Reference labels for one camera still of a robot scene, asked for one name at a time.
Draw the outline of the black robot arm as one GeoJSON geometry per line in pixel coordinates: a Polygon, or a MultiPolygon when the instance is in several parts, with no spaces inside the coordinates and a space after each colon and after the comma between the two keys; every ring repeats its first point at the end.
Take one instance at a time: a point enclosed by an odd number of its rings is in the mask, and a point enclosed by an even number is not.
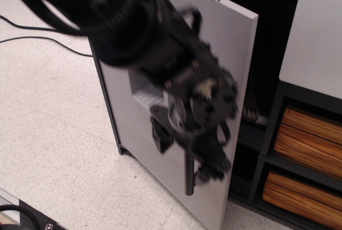
{"type": "Polygon", "coordinates": [[[201,14],[169,0],[22,0],[58,32],[86,36],[103,63],[146,76],[172,98],[151,108],[152,135],[165,152],[178,143],[200,162],[194,183],[222,180],[231,164],[217,130],[237,112],[237,85],[199,37],[201,14]]]}

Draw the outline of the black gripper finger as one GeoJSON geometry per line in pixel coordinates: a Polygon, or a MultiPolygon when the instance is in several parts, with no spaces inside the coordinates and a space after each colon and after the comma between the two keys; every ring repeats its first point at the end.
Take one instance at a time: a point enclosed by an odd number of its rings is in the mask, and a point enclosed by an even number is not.
{"type": "Polygon", "coordinates": [[[222,181],[225,177],[224,172],[214,170],[210,167],[202,166],[197,171],[197,184],[204,185],[209,183],[211,180],[222,181]]]}
{"type": "Polygon", "coordinates": [[[151,118],[152,137],[157,150],[163,154],[173,144],[173,137],[169,132],[159,124],[155,118],[151,118]]]}

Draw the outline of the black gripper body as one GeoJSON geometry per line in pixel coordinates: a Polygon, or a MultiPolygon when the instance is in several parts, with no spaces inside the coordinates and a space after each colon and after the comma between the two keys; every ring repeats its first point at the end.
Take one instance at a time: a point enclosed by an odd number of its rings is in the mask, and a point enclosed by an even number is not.
{"type": "Polygon", "coordinates": [[[173,143],[177,143],[202,166],[224,173],[229,171],[231,162],[224,147],[230,139],[230,131],[225,121],[210,128],[191,128],[184,124],[175,106],[168,109],[155,105],[150,108],[150,114],[150,119],[155,118],[173,137],[173,143]]]}

